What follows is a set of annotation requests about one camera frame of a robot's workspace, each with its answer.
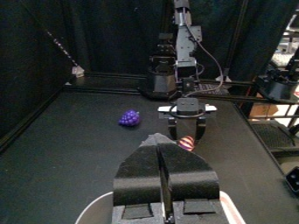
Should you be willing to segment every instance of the black tabletop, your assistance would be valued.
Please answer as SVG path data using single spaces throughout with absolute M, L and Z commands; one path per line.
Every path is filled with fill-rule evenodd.
M 297 198 L 233 104 L 201 102 L 217 112 L 193 152 L 216 171 L 245 223 L 297 224 Z M 0 223 L 74 223 L 113 190 L 117 166 L 148 135 L 169 136 L 156 111 L 167 105 L 140 95 L 61 93 L 0 156 Z M 131 129 L 117 125 L 128 109 L 141 116 Z

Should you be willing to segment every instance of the white object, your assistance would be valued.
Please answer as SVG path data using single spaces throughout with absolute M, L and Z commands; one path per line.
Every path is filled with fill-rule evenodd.
M 84 76 L 84 69 L 80 66 L 73 66 L 70 73 L 74 74 L 77 78 L 82 77 Z
M 245 224 L 229 196 L 219 192 L 219 201 L 228 218 L 228 224 Z M 111 224 L 113 193 L 108 192 L 96 198 L 81 212 L 74 224 Z
M 161 113 L 168 113 L 171 109 L 171 106 L 159 107 L 157 111 Z M 205 111 L 212 112 L 216 111 L 217 108 L 209 104 L 205 104 Z

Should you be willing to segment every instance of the purple grape cluster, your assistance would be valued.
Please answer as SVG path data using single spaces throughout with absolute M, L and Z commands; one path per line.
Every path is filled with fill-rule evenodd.
M 119 119 L 117 123 L 124 126 L 136 126 L 140 123 L 139 113 L 129 109 Z

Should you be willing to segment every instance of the black curtain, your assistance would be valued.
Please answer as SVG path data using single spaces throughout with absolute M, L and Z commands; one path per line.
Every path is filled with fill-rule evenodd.
M 22 3 L 14 0 L 0 3 L 0 137 L 70 77 L 70 63 L 33 19 L 38 18 L 68 48 L 61 1 L 22 0 Z
M 229 78 L 251 81 L 264 72 L 279 39 L 295 11 L 296 0 L 249 0 Z M 228 57 L 236 28 L 240 0 L 191 0 L 192 24 L 201 26 L 201 44 L 221 67 Z M 78 62 L 89 71 L 144 74 L 157 41 L 161 1 L 69 1 Z M 199 49 L 201 78 L 216 78 L 219 71 Z

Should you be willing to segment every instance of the red and white ball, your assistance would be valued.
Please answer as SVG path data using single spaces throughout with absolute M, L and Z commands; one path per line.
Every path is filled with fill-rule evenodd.
M 184 136 L 180 140 L 179 140 L 179 146 L 181 148 L 184 148 L 187 151 L 192 151 L 193 150 L 193 139 L 191 136 Z

